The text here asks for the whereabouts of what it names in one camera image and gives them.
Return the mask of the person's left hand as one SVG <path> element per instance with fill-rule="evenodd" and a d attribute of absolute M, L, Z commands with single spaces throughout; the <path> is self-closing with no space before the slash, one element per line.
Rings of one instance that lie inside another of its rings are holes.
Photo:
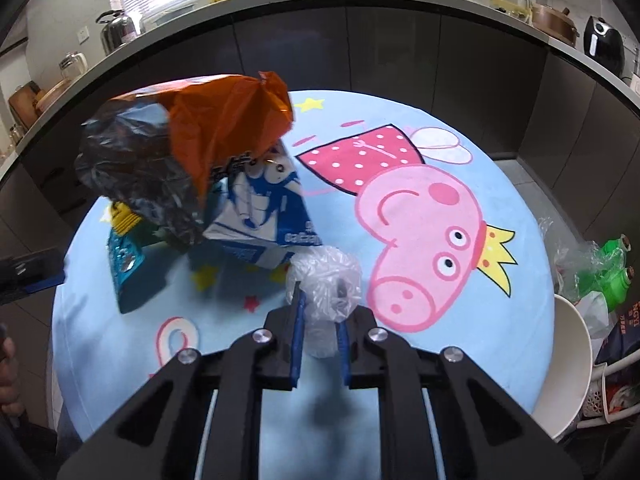
<path fill-rule="evenodd" d="M 25 413 L 16 348 L 5 325 L 1 325 L 0 403 L 1 411 L 10 417 L 20 417 Z"/>

